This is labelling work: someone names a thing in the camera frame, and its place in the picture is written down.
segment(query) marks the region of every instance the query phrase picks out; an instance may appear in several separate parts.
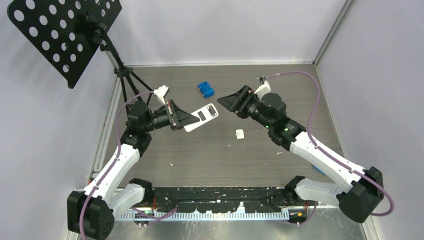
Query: gray floor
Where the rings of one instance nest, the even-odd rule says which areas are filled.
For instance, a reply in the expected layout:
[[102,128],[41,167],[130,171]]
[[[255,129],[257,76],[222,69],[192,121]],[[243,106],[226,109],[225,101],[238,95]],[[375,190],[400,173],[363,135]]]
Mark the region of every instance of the gray floor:
[[[169,86],[168,99],[180,108],[193,112],[214,103],[219,117],[193,132],[172,131],[168,127],[151,133],[152,142],[122,181],[132,178],[151,181],[154,186],[284,186],[294,176],[304,175],[317,181],[331,181],[311,168],[306,160],[286,152],[268,138],[267,130],[251,119],[240,119],[217,102],[218,97],[235,93],[243,85],[257,88],[258,76],[277,72],[306,71],[317,76],[311,65],[256,66],[181,66],[143,67],[135,72],[152,88]],[[197,84],[208,81],[215,95],[204,99]],[[300,74],[270,80],[273,92],[287,104],[290,117],[306,125],[316,98],[316,89],[308,77]],[[159,103],[154,99],[151,109]],[[125,114],[119,118],[121,132]],[[243,129],[245,139],[236,139]],[[334,132],[325,100],[321,100],[312,124],[313,134],[336,152],[340,145]],[[106,158],[116,148],[112,131]],[[319,209],[306,225],[293,227],[279,221],[187,221],[160,222],[148,228],[137,228],[133,222],[116,222],[111,239],[326,239],[365,240],[361,224],[353,222],[337,209]]]
[[[172,131],[169,127],[151,133],[153,140],[144,156],[125,176],[122,185],[140,178],[157,187],[193,186],[284,186],[294,176],[303,175],[317,181],[331,181],[311,168],[306,160],[286,152],[271,142],[267,130],[251,119],[240,119],[217,103],[217,98],[235,93],[244,85],[259,86],[257,77],[285,71],[306,71],[317,76],[312,65],[243,65],[243,66],[173,66],[134,69],[153,89],[169,86],[168,99],[187,112],[207,103],[214,103],[219,117],[192,131]],[[208,81],[215,95],[203,98],[197,85]],[[301,74],[291,74],[270,80],[271,90],[280,94],[287,104],[287,114],[306,125],[313,108],[316,89],[312,81]],[[136,82],[141,92],[144,88]],[[152,110],[160,107],[156,99]],[[119,118],[121,133],[126,116]],[[236,130],[244,130],[244,139],[236,139]],[[340,145],[334,132],[324,99],[319,103],[313,134],[336,152]],[[112,131],[106,160],[117,144]]]

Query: white cable track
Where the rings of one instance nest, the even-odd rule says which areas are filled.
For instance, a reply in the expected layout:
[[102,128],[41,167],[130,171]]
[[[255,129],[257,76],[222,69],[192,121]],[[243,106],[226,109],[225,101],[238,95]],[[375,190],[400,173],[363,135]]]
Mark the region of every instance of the white cable track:
[[[163,217],[166,212],[153,211],[154,216],[159,218]],[[141,218],[136,216],[137,212],[134,210],[128,210],[122,214],[115,221],[155,221],[151,218]],[[170,217],[163,219],[162,221],[240,221],[240,220],[289,220],[289,210],[287,208],[281,209],[281,212],[255,212],[245,213],[244,209],[239,209],[232,213],[200,213],[197,210],[192,213],[180,213],[177,212]]]

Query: white debris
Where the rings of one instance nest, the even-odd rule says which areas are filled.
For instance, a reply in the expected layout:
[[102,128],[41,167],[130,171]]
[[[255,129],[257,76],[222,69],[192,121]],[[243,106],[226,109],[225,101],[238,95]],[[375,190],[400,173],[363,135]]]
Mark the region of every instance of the white debris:
[[235,130],[235,135],[236,135],[237,139],[244,139],[245,138],[245,132],[243,131],[243,129]]

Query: blue toy block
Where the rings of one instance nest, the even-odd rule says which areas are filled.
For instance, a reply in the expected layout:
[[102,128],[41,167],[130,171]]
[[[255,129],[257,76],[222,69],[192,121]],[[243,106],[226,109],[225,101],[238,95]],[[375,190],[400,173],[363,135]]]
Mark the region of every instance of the blue toy block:
[[200,83],[199,85],[197,85],[198,89],[201,92],[201,95],[207,99],[210,96],[214,95],[214,89],[209,85],[209,82],[204,81],[202,83]]

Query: black perforated panel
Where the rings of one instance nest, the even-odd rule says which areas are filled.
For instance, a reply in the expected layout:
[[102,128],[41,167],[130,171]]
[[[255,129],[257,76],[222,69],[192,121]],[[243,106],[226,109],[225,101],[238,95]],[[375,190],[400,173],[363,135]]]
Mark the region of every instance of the black perforated panel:
[[107,32],[121,9],[119,0],[14,0],[7,14],[72,89],[100,45],[81,19],[89,13]]

